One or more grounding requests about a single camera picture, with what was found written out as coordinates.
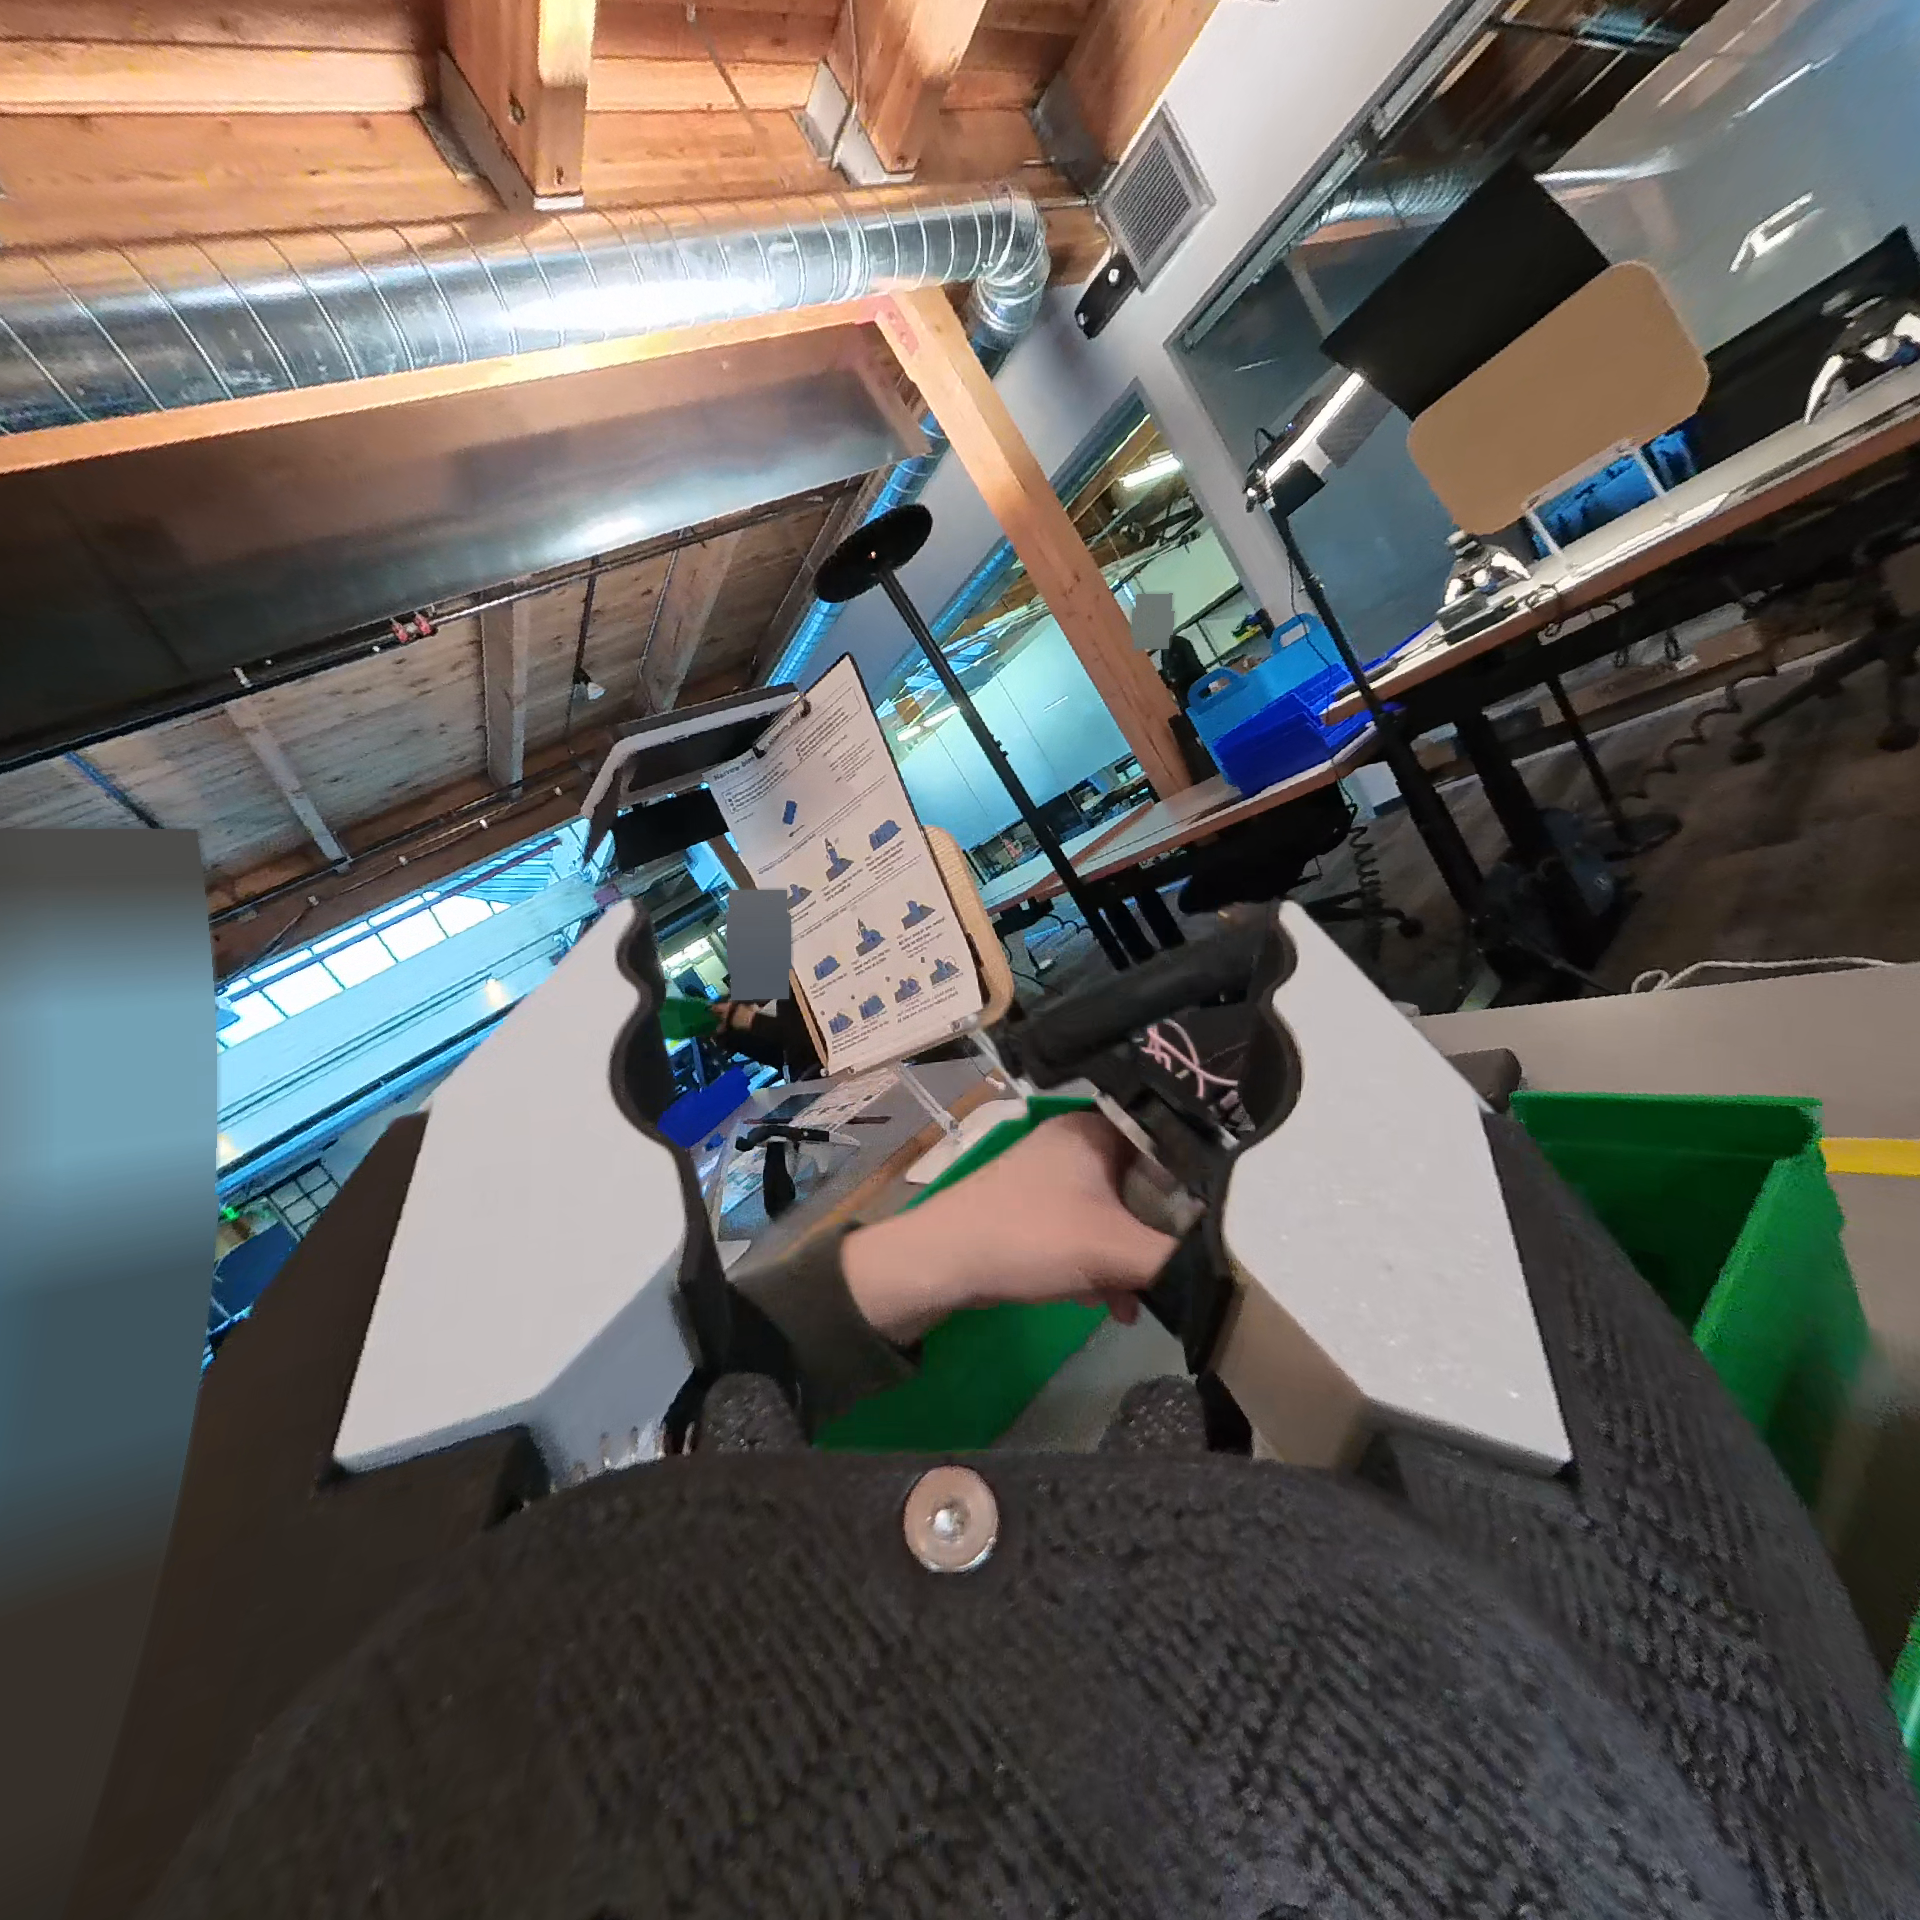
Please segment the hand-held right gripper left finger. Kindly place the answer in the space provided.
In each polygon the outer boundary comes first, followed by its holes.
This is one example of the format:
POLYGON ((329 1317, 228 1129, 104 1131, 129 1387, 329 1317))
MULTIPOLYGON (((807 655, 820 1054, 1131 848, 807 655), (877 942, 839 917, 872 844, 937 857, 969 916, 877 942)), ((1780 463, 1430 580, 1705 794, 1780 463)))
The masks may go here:
POLYGON ((551 1481, 660 1459, 730 1342, 674 1103, 663 973, 611 907, 430 1101, 336 1436, 348 1474, 524 1430, 551 1481))

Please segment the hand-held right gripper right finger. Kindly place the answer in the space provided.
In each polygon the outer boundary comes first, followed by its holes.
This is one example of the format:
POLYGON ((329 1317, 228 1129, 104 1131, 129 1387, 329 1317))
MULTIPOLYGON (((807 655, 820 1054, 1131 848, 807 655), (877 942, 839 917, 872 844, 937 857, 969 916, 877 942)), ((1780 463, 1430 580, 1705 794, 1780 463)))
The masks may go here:
POLYGON ((1573 1463, 1489 1110, 1286 903, 1258 947, 1252 1136, 1209 1208, 1225 1313, 1205 1370, 1256 1453, 1356 1468, 1417 1436, 1529 1476, 1573 1463))

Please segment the green plastic bin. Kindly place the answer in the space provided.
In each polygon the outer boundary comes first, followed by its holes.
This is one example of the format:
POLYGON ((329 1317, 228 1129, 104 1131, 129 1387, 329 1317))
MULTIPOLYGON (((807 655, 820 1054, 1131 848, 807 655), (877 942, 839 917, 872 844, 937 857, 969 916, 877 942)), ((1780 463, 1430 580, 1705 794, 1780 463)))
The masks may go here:
POLYGON ((1819 1103, 1516 1093, 1510 1110, 1817 1507, 1870 1352, 1819 1103))
POLYGON ((1108 1321, 1094 1300, 999 1304, 927 1331, 918 1371, 815 1430, 831 1453, 979 1453, 1108 1321))

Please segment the stack of blue bins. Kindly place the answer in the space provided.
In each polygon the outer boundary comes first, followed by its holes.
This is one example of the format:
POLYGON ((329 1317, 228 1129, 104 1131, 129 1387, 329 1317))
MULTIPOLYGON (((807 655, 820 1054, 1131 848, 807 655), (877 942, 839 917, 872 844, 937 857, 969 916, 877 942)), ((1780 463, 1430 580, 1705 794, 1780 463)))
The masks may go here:
POLYGON ((1248 797, 1324 768, 1370 726, 1366 709, 1324 720, 1351 692, 1351 673, 1318 615, 1295 615, 1273 637, 1263 664, 1214 669, 1186 703, 1219 777, 1248 797))

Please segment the person's left hand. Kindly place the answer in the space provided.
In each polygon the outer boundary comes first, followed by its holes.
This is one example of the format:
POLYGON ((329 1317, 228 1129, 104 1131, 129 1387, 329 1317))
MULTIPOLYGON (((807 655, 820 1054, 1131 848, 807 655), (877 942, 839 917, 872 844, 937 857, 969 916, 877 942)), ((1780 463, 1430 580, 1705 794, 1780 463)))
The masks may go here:
POLYGON ((851 1304, 903 1350, 999 1304, 1103 1304, 1131 1324, 1176 1253, 1122 1199, 1132 1161, 1093 1110, 1045 1121, 960 1183, 851 1232, 839 1253, 851 1304))

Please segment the black office chair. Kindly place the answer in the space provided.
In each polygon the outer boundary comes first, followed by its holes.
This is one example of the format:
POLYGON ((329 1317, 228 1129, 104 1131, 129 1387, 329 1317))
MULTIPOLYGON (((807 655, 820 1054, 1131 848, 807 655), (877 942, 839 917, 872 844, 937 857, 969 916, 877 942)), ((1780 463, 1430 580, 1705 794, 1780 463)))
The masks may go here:
POLYGON ((1337 782, 1186 851, 1191 865, 1176 896, 1186 917, 1286 900, 1306 881, 1311 866, 1347 851, 1356 886, 1306 903, 1309 917, 1324 927, 1360 924, 1371 955, 1379 955, 1386 927, 1405 941, 1424 935, 1417 917, 1386 903, 1370 828, 1337 782))

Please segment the wooden top office desk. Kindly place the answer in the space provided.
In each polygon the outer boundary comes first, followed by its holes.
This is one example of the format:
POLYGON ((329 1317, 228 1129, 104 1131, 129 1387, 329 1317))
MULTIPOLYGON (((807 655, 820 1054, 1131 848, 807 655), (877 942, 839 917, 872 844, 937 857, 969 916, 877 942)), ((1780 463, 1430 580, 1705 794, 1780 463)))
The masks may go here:
POLYGON ((1122 973, 1162 954, 1141 924, 1148 913, 1141 909, 1136 916, 1131 903, 1144 900, 1162 884, 1172 884, 1172 875, 1163 880, 1157 877, 1167 862, 1219 839, 1230 828, 1303 804, 1376 759, 1379 734, 1366 726, 1356 740, 1337 750, 1329 762, 1318 762, 1266 791, 1239 794, 1228 780, 1211 777, 1176 794, 1172 801, 1132 805, 1110 827, 1093 828, 1093 834, 1082 834, 1063 848, 1079 886, 1077 895, 1042 855, 990 881, 983 907, 1003 937, 1012 937, 1013 923, 1031 907, 1050 909, 1060 896, 1093 905, 1091 927, 1097 947, 1122 973))
POLYGON ((1565 857, 1492 726, 1492 709, 1635 640, 1731 604, 1761 604, 1871 566, 1916 537, 1918 369, 1888 375, 1817 422, 1794 424, 1553 559, 1521 598, 1464 636, 1432 627, 1325 720, 1366 712, 1456 903, 1483 881, 1435 813, 1412 736, 1454 726, 1512 855, 1576 903, 1565 857))

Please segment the wooden board instruction sheet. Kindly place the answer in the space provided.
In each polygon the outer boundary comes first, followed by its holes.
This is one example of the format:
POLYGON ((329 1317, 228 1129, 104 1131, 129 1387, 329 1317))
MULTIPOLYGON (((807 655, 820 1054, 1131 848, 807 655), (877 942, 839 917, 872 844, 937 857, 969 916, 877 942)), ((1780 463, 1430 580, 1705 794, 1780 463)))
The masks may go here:
POLYGON ((969 860, 927 830, 857 662, 842 659, 710 787, 744 870, 791 909, 791 982, 825 1073, 994 1027, 1013 1002, 969 860))

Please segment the white framed screen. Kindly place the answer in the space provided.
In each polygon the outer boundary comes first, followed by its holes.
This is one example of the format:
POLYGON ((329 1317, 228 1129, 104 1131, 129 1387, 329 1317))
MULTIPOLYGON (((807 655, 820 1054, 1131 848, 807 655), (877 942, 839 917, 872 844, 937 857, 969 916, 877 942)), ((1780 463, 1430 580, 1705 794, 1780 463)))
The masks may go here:
POLYGON ((631 724, 597 768, 583 818, 583 860, 613 844, 613 872, 687 857, 726 834, 712 780, 795 709, 798 687, 778 684, 631 724))

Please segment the black light stand tripod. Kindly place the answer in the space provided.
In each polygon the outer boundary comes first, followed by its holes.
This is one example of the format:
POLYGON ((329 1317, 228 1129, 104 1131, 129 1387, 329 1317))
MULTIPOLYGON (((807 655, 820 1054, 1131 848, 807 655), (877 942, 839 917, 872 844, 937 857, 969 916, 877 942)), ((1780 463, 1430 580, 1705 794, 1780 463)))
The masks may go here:
POLYGON ((1600 984, 1588 971, 1573 966, 1567 954, 1562 954, 1558 937, 1550 937, 1548 945, 1535 942, 1524 932, 1524 927, 1516 924, 1513 917, 1492 900, 1485 877, 1477 865, 1474 851, 1469 851, 1469 841, 1457 830, 1454 813, 1446 809, 1446 804, 1440 804, 1394 715, 1381 707, 1379 696, 1374 693, 1365 664, 1350 644, 1341 620, 1332 609, 1318 574, 1303 559, 1303 550, 1290 532, 1290 517, 1320 489, 1329 469, 1332 457, 1324 455, 1318 442, 1309 437, 1306 430, 1290 434, 1290 439, 1275 437, 1270 444, 1259 448, 1258 460, 1248 471, 1248 507, 1259 508, 1270 517, 1284 542, 1290 570, 1306 588, 1313 613, 1318 613, 1320 623, 1329 627, 1332 644, 1338 651, 1350 678, 1374 724, 1376 747, 1381 750, 1390 772, 1398 780, 1405 809, 1428 848, 1428 857, 1442 877, 1449 895, 1460 907, 1469 927, 1474 929, 1480 954, 1497 966, 1524 955, 1536 969, 1576 982, 1588 996, 1598 996, 1600 984))

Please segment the black floor lamp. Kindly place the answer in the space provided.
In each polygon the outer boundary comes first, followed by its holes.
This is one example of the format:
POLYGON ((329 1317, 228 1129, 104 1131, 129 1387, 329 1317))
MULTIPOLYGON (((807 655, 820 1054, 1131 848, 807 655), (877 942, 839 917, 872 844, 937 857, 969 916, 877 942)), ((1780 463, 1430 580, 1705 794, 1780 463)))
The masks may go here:
POLYGON ((820 604, 842 607, 882 590, 884 598, 899 613, 904 627, 922 649, 927 667, 936 672, 939 687, 948 692, 952 707, 964 715, 972 743, 983 752, 994 775, 1003 785, 1005 796, 1017 805, 1026 828, 1033 830, 1045 862, 1052 866, 1063 890, 1073 905, 1082 913, 1082 919, 1093 927, 1097 947, 1103 947, 1108 964, 1118 971, 1141 966, 1141 955, 1121 937, 1121 927, 1110 919, 1108 909, 1094 900, 1093 890, 1077 877, 1060 836, 1045 822, 1031 794, 1017 775, 1003 747, 994 736, 990 726, 980 720, 972 696, 966 692, 957 672, 950 667, 943 645, 927 627, 922 613, 899 585, 899 566, 918 557, 932 533, 932 514, 918 503, 892 508, 884 517, 863 523, 848 540, 844 540, 815 578, 815 601, 820 604))

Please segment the blank tan wooden board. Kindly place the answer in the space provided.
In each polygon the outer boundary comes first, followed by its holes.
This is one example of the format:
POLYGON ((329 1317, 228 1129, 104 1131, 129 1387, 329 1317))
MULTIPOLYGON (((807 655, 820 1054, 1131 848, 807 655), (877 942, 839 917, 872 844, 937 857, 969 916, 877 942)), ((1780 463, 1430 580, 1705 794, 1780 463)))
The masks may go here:
POLYGON ((1417 414, 1407 451, 1454 526, 1492 537, 1691 419, 1709 385, 1663 278, 1621 263, 1417 414))

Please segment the white black robot claw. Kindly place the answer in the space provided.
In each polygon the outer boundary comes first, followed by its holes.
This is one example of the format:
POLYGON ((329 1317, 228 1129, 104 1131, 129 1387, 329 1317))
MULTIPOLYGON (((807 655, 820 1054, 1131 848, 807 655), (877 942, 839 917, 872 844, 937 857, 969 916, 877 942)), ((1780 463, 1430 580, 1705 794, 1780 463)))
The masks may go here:
POLYGON ((1812 424, 1840 399, 1916 361, 1918 301, 1871 298, 1856 303, 1846 310, 1841 333, 1812 381, 1804 422, 1812 424))

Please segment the wall vent grille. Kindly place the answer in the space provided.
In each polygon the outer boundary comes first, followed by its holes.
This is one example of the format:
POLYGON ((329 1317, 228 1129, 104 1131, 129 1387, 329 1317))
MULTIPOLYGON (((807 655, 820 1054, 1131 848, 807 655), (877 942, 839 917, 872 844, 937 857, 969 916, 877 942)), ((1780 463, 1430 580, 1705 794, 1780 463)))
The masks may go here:
POLYGON ((1169 107, 1144 126, 1097 194, 1097 213, 1141 291, 1150 288, 1214 208, 1214 192, 1169 107))

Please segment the silver air duct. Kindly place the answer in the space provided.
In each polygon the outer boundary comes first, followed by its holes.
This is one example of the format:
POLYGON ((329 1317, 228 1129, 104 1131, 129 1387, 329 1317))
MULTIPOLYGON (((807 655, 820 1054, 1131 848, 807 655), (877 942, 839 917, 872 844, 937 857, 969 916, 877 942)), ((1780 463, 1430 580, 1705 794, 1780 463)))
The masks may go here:
POLYGON ((4 433, 70 430, 964 284, 1018 343, 1050 284, 1008 187, 6 249, 4 433))

